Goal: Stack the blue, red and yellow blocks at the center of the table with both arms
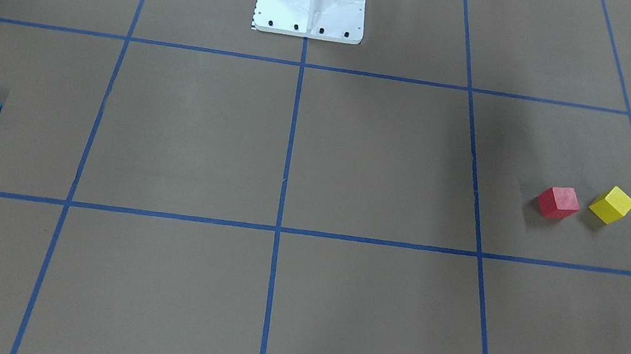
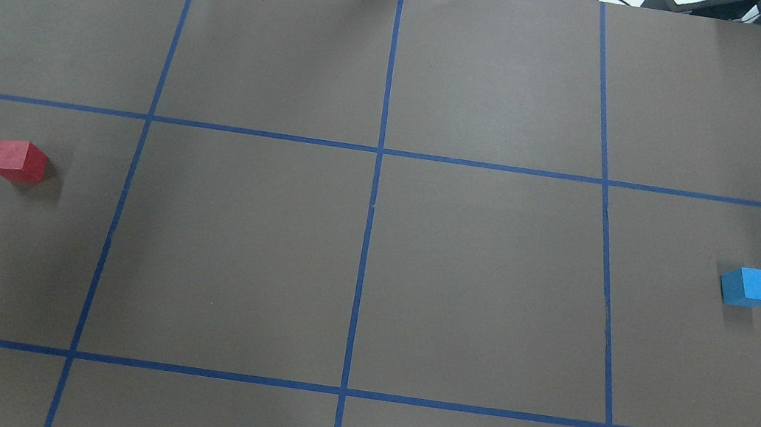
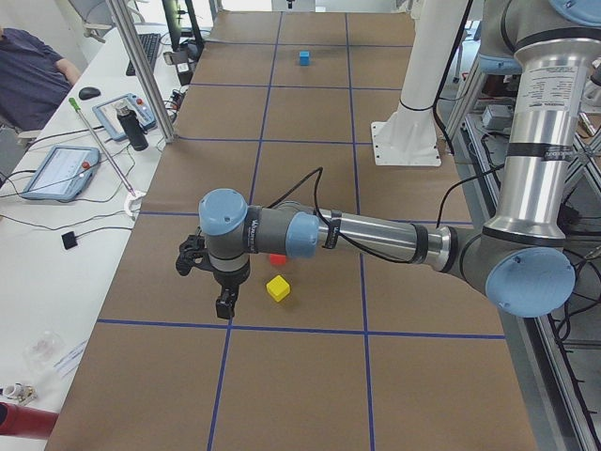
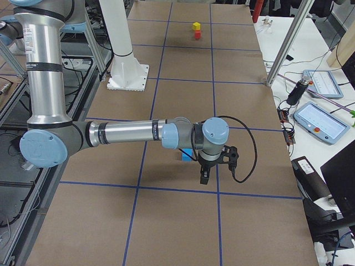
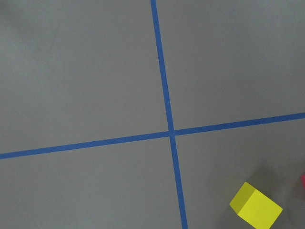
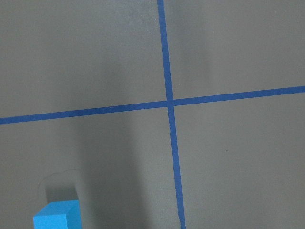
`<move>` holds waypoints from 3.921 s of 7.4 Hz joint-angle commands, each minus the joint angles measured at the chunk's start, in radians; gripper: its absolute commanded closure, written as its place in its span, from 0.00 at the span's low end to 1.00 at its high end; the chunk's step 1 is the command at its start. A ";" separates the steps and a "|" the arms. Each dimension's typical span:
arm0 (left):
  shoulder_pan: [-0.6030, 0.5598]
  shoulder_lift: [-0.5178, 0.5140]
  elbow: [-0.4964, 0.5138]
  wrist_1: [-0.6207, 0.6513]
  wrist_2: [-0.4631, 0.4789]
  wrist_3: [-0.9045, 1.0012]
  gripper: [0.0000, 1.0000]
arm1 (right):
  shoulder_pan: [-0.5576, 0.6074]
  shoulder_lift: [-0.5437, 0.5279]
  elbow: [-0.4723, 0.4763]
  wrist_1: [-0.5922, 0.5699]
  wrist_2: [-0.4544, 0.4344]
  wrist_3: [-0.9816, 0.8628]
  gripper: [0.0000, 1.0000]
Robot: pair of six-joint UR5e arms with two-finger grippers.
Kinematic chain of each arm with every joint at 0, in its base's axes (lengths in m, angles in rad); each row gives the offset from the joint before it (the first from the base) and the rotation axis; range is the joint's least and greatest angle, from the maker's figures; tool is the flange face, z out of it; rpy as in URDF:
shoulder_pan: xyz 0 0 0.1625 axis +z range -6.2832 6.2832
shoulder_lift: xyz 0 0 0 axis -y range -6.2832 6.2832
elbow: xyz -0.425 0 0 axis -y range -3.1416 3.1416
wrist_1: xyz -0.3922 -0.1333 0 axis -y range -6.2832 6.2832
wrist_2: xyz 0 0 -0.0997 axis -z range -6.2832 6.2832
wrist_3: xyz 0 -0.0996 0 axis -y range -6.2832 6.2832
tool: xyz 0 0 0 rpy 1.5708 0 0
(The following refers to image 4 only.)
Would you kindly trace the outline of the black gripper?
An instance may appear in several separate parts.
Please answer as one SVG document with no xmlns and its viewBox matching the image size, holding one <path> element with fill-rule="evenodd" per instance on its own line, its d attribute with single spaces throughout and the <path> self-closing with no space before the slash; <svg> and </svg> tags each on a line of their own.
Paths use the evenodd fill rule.
<svg viewBox="0 0 355 266">
<path fill-rule="evenodd" d="M 198 162 L 200 169 L 200 184 L 207 185 L 210 178 L 210 168 L 223 161 L 222 153 L 209 155 L 204 150 L 198 152 Z"/>
</svg>

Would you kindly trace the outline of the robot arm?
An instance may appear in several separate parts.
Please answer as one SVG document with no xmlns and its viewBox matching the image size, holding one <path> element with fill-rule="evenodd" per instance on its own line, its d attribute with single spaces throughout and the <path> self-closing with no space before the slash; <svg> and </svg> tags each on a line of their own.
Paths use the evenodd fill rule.
<svg viewBox="0 0 355 266">
<path fill-rule="evenodd" d="M 86 23 L 84 1 L 14 1 L 22 25 L 32 115 L 19 147 L 40 168 L 60 165 L 71 155 L 116 142 L 159 141 L 167 149 L 197 151 L 200 182 L 207 184 L 212 167 L 225 162 L 229 126 L 212 117 L 192 124 L 183 117 L 119 123 L 76 122 L 67 114 L 60 31 Z"/>
</svg>

